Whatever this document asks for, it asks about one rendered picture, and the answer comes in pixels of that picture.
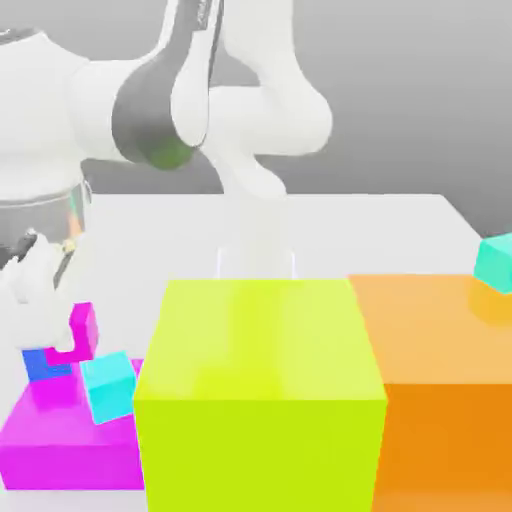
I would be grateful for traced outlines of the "small blue cube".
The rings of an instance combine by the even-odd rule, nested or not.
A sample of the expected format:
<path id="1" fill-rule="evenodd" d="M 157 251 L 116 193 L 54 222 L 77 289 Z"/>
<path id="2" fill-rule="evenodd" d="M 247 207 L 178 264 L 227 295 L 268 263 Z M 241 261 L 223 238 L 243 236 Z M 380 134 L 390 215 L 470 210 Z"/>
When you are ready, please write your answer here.
<path id="1" fill-rule="evenodd" d="M 23 350 L 22 357 L 30 382 L 49 380 L 72 374 L 70 364 L 50 365 L 43 349 Z"/>

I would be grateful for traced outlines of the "large yellow-green box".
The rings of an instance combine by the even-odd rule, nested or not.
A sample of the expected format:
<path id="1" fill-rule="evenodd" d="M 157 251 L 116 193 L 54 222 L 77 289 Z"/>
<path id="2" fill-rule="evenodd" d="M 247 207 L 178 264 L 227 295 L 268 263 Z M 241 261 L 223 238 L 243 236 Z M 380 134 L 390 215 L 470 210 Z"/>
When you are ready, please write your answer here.
<path id="1" fill-rule="evenodd" d="M 171 281 L 134 406 L 148 512 L 371 512 L 387 397 L 346 279 Z"/>

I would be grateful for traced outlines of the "large orange box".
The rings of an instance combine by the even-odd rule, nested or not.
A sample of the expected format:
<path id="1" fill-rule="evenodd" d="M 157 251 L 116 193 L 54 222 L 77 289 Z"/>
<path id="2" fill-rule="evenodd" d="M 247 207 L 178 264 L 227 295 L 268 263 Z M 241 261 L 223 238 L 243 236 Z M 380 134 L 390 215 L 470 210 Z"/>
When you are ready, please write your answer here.
<path id="1" fill-rule="evenodd" d="M 512 295 L 469 275 L 351 281 L 388 397 L 372 512 L 512 512 Z"/>

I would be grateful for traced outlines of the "small magenta cube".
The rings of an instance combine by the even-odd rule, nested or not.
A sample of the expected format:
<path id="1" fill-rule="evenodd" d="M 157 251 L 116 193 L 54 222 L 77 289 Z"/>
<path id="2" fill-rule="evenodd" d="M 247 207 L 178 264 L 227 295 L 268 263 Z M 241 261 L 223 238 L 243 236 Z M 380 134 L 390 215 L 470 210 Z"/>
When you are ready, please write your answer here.
<path id="1" fill-rule="evenodd" d="M 50 366 L 92 360 L 99 340 L 96 315 L 91 302 L 76 303 L 69 317 L 72 349 L 59 352 L 54 348 L 44 350 Z"/>

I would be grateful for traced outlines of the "small turquoise cube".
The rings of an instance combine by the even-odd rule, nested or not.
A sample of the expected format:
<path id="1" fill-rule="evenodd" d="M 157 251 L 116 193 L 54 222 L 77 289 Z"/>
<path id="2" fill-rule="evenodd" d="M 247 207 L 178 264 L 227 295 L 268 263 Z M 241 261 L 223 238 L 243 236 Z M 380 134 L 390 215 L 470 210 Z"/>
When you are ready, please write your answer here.
<path id="1" fill-rule="evenodd" d="M 473 275 L 502 294 L 512 294 L 512 232 L 481 240 Z"/>

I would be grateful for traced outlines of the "small cyan cube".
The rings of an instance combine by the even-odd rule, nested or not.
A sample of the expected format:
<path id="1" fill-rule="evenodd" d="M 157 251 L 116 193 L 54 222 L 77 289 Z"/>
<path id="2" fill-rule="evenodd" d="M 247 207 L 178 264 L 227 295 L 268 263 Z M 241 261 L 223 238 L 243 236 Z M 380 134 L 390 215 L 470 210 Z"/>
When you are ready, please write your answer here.
<path id="1" fill-rule="evenodd" d="M 101 425 L 133 413 L 136 373 L 126 352 L 80 363 L 93 423 Z"/>

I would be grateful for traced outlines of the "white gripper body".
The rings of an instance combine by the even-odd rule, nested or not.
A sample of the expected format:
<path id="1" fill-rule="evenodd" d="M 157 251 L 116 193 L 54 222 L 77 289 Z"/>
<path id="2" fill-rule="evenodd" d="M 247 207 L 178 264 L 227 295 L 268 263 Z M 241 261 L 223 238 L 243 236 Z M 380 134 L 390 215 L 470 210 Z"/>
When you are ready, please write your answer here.
<path id="1" fill-rule="evenodd" d="M 82 246 L 81 235 L 51 243 L 42 233 L 0 244 L 0 346 L 74 349 L 70 281 Z"/>

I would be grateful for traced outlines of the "large magenta box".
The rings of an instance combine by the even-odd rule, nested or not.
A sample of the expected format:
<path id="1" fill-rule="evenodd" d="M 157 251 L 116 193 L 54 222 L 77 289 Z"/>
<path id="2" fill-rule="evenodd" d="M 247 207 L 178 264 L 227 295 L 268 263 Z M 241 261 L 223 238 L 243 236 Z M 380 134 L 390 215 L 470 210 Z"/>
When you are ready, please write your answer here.
<path id="1" fill-rule="evenodd" d="M 142 490 L 132 415 L 96 425 L 80 367 L 30 382 L 0 428 L 8 490 Z"/>

